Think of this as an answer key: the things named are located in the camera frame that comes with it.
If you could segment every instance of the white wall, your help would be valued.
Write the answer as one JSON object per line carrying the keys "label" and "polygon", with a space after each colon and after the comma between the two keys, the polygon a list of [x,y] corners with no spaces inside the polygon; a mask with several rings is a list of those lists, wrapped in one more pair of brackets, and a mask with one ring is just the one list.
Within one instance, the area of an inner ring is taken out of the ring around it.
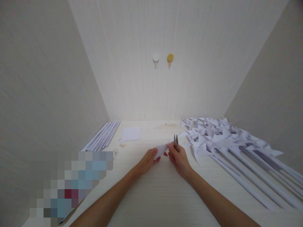
{"label": "white wall", "polygon": [[287,2],[69,0],[111,120],[223,116]]}
{"label": "white wall", "polygon": [[20,226],[31,161],[71,160],[109,117],[66,1],[1,2],[0,80],[0,226]]}
{"label": "white wall", "polygon": [[303,173],[303,2],[291,0],[225,116]]}

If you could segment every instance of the tabletop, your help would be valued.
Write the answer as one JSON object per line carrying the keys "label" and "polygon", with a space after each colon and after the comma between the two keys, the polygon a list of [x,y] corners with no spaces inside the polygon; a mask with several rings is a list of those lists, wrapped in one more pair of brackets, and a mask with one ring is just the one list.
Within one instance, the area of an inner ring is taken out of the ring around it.
{"label": "tabletop", "polygon": [[[179,135],[187,130],[185,127],[181,128],[180,123],[179,120],[122,121],[109,147],[104,149],[119,151],[114,157],[113,170],[106,172],[106,177],[82,201],[64,227],[70,226],[92,203],[122,179],[148,149],[171,142],[174,134]],[[125,146],[122,148],[118,140],[123,129],[127,127],[141,127],[141,139],[123,142]],[[179,144],[184,142],[187,142],[187,138],[179,138]],[[286,208],[282,210],[273,202],[276,210],[269,211],[210,157],[200,156],[199,165],[192,149],[187,146],[184,148],[192,168],[261,226],[302,226],[303,217],[299,211],[286,203]],[[220,226],[194,189],[179,176],[165,156],[128,191],[108,226],[155,225]]]}

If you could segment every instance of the scissors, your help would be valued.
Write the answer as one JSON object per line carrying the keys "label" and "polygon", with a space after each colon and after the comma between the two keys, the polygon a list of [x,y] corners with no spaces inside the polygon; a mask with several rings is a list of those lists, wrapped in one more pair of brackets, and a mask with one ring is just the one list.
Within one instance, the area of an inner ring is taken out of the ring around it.
{"label": "scissors", "polygon": [[177,152],[179,152],[179,143],[178,143],[178,136],[177,135],[174,135],[174,148],[177,150]]}

